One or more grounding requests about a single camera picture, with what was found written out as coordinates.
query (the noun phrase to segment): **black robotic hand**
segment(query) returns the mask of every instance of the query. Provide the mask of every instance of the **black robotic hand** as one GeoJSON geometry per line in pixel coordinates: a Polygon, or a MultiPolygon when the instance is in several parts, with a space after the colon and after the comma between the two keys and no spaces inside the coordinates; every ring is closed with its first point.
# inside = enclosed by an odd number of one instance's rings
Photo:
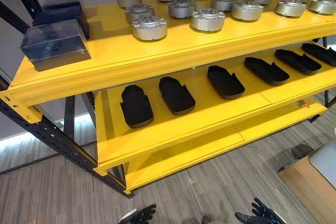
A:
{"type": "Polygon", "coordinates": [[[236,218],[245,224],[287,224],[275,211],[268,208],[258,198],[252,202],[252,212],[256,216],[243,215],[240,212],[235,213],[236,218]]]}
{"type": "Polygon", "coordinates": [[[118,224],[149,224],[148,220],[153,218],[155,208],[156,204],[152,204],[142,210],[136,210],[120,220],[118,224]]]}
{"type": "Polygon", "coordinates": [[[272,224],[269,219],[264,217],[244,215],[240,212],[236,212],[235,216],[241,223],[244,224],[272,224]]]}

